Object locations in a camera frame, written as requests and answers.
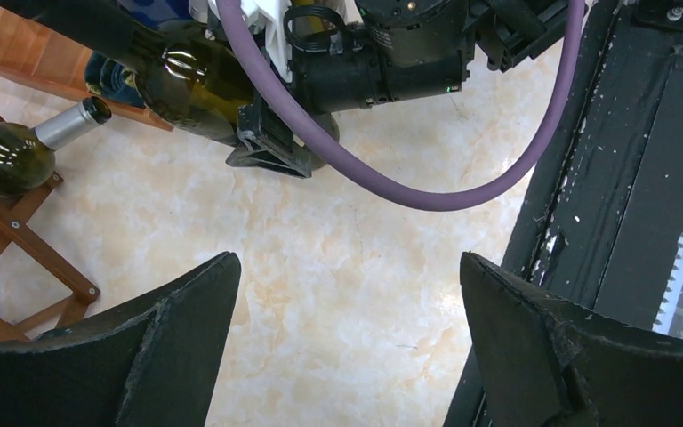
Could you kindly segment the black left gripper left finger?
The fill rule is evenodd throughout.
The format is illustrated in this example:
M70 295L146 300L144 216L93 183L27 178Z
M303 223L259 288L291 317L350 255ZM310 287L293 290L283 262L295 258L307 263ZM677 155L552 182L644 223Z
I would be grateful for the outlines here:
M202 426L241 263L180 278L28 342L0 342L0 426Z

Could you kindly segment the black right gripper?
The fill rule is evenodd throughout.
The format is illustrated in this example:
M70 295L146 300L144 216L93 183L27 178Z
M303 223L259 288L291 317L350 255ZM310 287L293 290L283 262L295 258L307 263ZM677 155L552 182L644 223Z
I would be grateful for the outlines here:
M477 51L491 71L535 59L565 33L567 1L356 1L347 22L333 1L293 3L285 13L292 47L291 95L311 114L370 109L455 93ZM310 178L309 149L262 97L238 110L238 145L226 159Z

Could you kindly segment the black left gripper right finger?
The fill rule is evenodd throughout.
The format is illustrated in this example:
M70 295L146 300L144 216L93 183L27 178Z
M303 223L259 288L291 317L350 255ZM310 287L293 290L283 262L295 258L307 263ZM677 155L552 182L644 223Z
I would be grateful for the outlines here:
M683 339L606 318L471 252L460 261L495 426L683 426Z

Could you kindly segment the green bottle black neck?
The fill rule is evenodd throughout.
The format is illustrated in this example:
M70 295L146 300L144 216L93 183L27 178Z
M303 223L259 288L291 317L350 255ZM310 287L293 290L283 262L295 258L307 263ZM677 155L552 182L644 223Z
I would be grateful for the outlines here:
M110 1L0 1L0 7L131 70L145 107L168 124L232 151L238 145L238 110L259 94L229 46L207 38L205 24L169 20L152 29ZM313 173L326 162L309 151Z

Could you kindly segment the green bottle rack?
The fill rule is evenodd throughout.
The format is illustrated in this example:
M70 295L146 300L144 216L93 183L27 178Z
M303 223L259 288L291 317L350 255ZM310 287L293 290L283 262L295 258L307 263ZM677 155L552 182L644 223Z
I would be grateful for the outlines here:
M17 197L47 182L55 152L112 118L108 104L87 97L33 126L0 122L0 197Z

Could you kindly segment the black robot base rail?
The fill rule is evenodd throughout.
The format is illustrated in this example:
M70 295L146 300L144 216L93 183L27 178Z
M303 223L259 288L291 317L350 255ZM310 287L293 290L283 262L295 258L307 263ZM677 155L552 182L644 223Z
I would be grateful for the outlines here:
M683 1L591 7L570 102L495 265L683 339ZM446 425L495 426L472 347Z

